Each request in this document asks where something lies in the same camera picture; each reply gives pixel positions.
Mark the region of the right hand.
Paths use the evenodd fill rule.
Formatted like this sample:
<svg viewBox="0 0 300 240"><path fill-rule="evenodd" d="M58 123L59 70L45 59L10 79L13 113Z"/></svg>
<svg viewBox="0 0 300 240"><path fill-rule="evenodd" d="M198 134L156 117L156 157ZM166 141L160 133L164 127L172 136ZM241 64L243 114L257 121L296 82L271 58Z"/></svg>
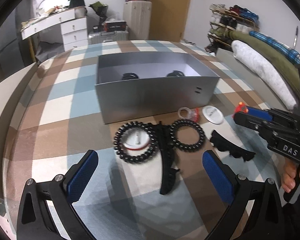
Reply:
<svg viewBox="0 0 300 240"><path fill-rule="evenodd" d="M281 176L281 186L283 190L290 193L295 187L295 178L297 174L297 168L293 161L285 159L285 165L283 168L283 175Z"/></svg>

